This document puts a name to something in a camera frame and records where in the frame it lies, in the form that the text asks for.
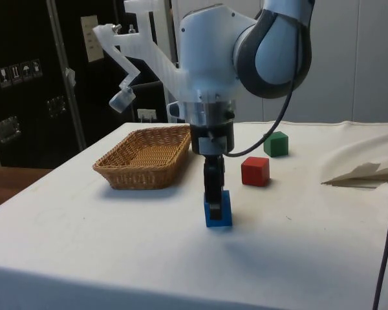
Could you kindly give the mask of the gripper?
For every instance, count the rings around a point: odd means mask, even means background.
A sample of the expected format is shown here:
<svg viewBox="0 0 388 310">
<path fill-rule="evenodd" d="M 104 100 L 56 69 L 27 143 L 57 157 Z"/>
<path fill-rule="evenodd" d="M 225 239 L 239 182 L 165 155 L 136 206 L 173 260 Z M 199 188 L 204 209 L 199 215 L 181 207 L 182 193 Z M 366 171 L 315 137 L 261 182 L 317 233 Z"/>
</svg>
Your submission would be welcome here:
<svg viewBox="0 0 388 310">
<path fill-rule="evenodd" d="M 234 149 L 233 122 L 214 127 L 190 126 L 191 148 L 195 154 L 206 156 L 204 162 L 204 194 L 209 205 L 210 220 L 222 220 L 222 191 L 224 187 L 224 157 Z"/>
</svg>

